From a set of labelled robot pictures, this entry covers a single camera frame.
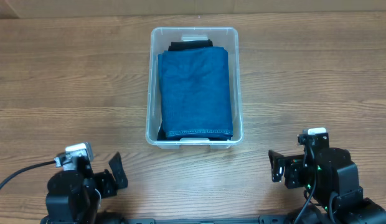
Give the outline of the black cloth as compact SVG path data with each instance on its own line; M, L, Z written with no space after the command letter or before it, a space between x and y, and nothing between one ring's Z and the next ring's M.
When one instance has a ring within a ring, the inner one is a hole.
M213 42L208 40L193 40L193 41L185 41L185 42L171 42L168 47L168 51L182 51L189 49L200 49L205 47L212 47Z
M158 141L165 141L167 139L166 132L164 131L163 124L160 125L157 140Z

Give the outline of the blue denim cloth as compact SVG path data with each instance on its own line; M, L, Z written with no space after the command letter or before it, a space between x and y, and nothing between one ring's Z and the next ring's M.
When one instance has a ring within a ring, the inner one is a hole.
M223 47L165 51L158 67L166 140L232 138L228 52Z

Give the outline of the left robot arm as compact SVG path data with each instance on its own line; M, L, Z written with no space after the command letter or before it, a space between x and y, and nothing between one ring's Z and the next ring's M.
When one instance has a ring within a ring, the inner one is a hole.
M110 170L96 174L85 155L65 152L59 154L55 162L63 170L47 183L48 215L41 219L41 224L127 223L120 213L99 211L103 199L114 197L128 187L120 153L109 161Z

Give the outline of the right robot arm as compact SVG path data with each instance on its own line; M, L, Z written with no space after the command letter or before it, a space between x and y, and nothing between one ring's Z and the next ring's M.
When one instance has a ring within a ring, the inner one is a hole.
M348 150L306 146L304 151L295 156L268 151L272 181L304 188L306 202L289 223L386 223L386 211L364 197Z

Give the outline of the clear plastic storage bin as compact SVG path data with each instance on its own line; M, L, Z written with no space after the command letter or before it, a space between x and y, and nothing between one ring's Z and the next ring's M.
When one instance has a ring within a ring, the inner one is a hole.
M228 141L212 141L206 138L182 138L179 141L158 141L158 132L162 122L158 55L167 50L171 42L207 39L211 40L215 46L223 47L228 52L233 136ZM209 146L211 149L228 149L240 144L243 137L239 39L237 30L233 27L157 27L153 29L151 32L146 115L147 142L161 149L179 149L181 146Z

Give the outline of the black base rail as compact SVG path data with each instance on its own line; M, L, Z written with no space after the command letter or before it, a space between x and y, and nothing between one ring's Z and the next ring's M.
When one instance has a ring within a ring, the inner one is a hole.
M95 224L288 224L293 223L287 215L261 215L254 218L202 218L155 220L153 218L128 219L120 213L100 213Z

